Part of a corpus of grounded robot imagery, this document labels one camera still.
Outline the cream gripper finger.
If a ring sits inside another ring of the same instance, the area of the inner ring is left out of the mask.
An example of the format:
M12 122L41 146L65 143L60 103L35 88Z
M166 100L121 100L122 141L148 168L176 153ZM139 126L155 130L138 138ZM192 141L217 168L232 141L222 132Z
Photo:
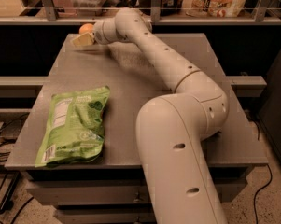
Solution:
M72 43L76 47L91 46L94 44L94 38L92 33L86 32L75 37Z

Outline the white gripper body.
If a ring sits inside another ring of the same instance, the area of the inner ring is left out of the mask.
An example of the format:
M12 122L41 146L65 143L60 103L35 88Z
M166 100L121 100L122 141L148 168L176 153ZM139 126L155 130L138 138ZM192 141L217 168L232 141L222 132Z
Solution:
M99 44L106 45L114 42L120 42L122 36L116 29L115 19L105 19L96 22L93 26L95 41Z

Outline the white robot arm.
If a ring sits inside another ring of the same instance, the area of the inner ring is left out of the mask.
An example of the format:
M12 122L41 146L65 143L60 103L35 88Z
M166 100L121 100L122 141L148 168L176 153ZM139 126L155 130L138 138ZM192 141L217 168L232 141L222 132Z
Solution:
M228 224L201 142L225 123L224 90L196 65L151 33L139 12L80 28L77 46L132 42L172 92L139 110L136 143L158 224Z

